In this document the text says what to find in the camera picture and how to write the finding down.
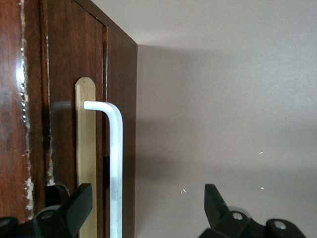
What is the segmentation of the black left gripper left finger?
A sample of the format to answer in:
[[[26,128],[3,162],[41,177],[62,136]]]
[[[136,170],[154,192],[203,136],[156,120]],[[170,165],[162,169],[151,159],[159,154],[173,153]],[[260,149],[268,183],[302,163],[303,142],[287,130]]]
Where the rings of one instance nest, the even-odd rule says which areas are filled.
[[[92,185],[81,184],[62,205],[46,207],[32,220],[0,219],[2,238],[75,238],[93,206]]]

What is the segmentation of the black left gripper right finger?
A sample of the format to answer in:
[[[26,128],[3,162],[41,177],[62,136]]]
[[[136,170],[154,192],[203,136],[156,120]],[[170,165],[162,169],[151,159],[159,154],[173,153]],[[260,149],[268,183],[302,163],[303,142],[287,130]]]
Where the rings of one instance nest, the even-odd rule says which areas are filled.
[[[273,218],[257,223],[243,209],[228,207],[214,184],[205,185],[204,210],[210,227],[202,238],[304,238],[293,223]]]

